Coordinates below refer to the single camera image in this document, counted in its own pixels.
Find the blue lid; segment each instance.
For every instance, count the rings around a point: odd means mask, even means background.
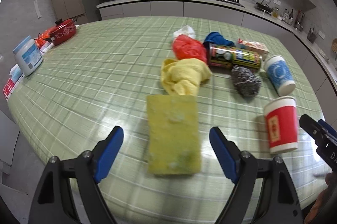
[[[31,39],[31,36],[27,36],[26,38],[23,39],[21,43],[19,43],[16,48],[13,49],[13,53],[15,54],[18,52],[29,40]]]

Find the yellow cloth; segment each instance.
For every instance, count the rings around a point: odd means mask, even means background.
[[[200,172],[196,97],[149,95],[147,113],[150,128],[148,172],[158,175]]]
[[[212,72],[198,59],[166,59],[161,65],[161,84],[170,95],[198,95],[200,83]]]

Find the yellow sponge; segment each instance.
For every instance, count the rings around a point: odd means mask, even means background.
[[[192,95],[147,97],[149,167],[153,174],[200,172],[198,106]]]

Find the blue gripper pad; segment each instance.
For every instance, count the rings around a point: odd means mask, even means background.
[[[336,130],[333,129],[328,123],[326,123],[324,120],[318,120],[317,122],[320,126],[323,126],[328,132],[333,135],[335,138],[337,138]]]
[[[223,173],[228,179],[236,184],[239,180],[239,176],[236,173],[235,161],[214,128],[210,130],[210,143],[218,158]]]
[[[104,152],[97,160],[96,172],[94,174],[94,180],[99,183],[102,179],[106,178],[109,174],[109,170],[114,163],[114,160],[118,154],[119,149],[122,146],[124,139],[123,129],[117,127],[117,131],[114,133],[112,139],[104,149]]]

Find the red paper cup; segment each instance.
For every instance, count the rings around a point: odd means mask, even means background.
[[[296,100],[280,97],[264,108],[270,153],[286,153],[297,149]]]

